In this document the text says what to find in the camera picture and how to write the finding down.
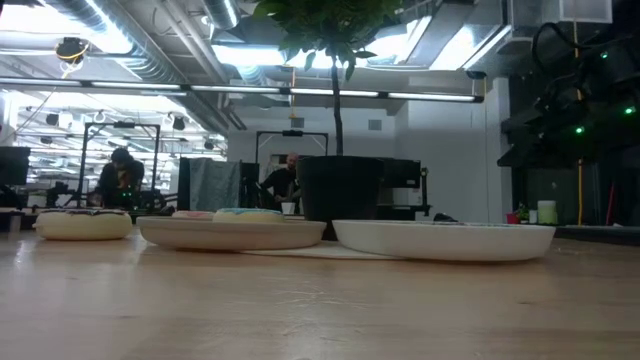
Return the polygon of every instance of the ceramic plate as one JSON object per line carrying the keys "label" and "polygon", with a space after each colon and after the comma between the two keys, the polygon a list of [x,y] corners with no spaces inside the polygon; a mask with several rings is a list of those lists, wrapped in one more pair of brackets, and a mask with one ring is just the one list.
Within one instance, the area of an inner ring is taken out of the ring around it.
{"label": "ceramic plate", "polygon": [[555,228],[412,221],[333,222],[346,247],[374,254],[450,261],[515,261],[542,257]]}
{"label": "ceramic plate", "polygon": [[325,223],[225,223],[169,217],[138,218],[140,233],[161,246],[201,250],[276,250],[316,245]]}

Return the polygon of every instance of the person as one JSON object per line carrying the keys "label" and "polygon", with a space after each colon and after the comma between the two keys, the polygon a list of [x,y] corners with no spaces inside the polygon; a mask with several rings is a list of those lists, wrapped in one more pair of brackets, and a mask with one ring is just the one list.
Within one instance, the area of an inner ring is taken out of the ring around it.
{"label": "person", "polygon": [[111,154],[111,163],[102,168],[98,189],[104,207],[130,207],[132,196],[140,191],[144,178],[144,165],[118,148]]}
{"label": "person", "polygon": [[300,186],[296,181],[297,163],[298,154],[290,153],[287,155],[287,166],[272,172],[261,184],[264,189],[273,188],[273,196],[276,199],[278,210],[281,203],[297,203],[300,198]]}

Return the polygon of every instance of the bald man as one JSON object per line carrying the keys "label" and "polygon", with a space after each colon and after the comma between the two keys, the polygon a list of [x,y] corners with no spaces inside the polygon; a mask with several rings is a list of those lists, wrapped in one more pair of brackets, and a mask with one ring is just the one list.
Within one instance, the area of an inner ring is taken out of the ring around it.
{"label": "bald man", "polygon": [[262,183],[265,189],[273,188],[276,202],[297,202],[300,197],[300,187],[296,182],[297,163],[298,154],[290,153],[287,155],[287,167],[272,172]]}

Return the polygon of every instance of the green leaves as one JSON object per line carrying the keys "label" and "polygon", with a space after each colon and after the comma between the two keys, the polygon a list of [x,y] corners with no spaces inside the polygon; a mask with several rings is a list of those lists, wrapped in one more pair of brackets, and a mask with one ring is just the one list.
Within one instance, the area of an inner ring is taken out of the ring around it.
{"label": "green leaves", "polygon": [[376,57],[378,55],[372,53],[371,51],[358,51],[356,54],[358,59],[368,59],[370,57]]}
{"label": "green leaves", "polygon": [[353,76],[353,72],[356,71],[356,63],[355,61],[353,62],[349,62],[349,67],[347,67],[347,73],[345,74],[345,78],[347,79],[347,81],[351,80],[351,77]]}
{"label": "green leaves", "polygon": [[307,61],[304,64],[304,71],[308,71],[313,66],[313,61],[316,59],[316,52],[309,53],[307,55]]}
{"label": "green leaves", "polygon": [[269,14],[278,13],[285,9],[286,3],[287,1],[262,0],[253,11],[253,16],[264,17],[269,16]]}
{"label": "green leaves", "polygon": [[254,16],[269,16],[284,32],[280,50],[286,61],[307,53],[305,70],[313,66],[317,52],[335,57],[349,80],[357,59],[376,56],[360,51],[373,40],[383,24],[393,22],[402,0],[255,0]]}

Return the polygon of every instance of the potted plant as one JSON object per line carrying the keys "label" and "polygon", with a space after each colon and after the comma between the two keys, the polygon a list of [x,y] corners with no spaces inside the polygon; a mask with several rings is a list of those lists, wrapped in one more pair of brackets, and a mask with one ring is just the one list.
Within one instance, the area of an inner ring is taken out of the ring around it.
{"label": "potted plant", "polygon": [[331,220],[373,219],[384,168],[380,160],[344,155],[338,62],[348,81],[356,60],[376,56],[362,50],[401,0],[257,0],[254,16],[269,16],[285,32],[280,50],[287,61],[307,53],[305,70],[318,53],[331,57],[336,156],[310,157],[298,164],[305,217],[329,224],[325,237],[335,238]]}

